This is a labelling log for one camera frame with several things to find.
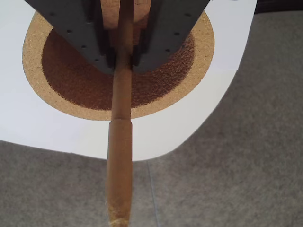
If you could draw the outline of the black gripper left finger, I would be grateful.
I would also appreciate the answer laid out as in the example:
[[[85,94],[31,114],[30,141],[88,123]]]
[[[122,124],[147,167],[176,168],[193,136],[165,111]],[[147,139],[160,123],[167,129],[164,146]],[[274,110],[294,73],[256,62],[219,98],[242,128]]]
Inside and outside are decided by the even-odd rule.
[[[104,28],[99,0],[27,0],[85,60],[113,74],[115,50]]]

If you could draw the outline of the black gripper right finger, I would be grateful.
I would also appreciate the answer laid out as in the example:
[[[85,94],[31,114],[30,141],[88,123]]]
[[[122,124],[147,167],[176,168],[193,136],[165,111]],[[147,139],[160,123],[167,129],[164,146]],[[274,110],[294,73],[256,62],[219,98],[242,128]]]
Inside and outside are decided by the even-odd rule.
[[[133,52],[133,71],[146,72],[165,64],[182,46],[209,0],[152,0],[147,27]]]

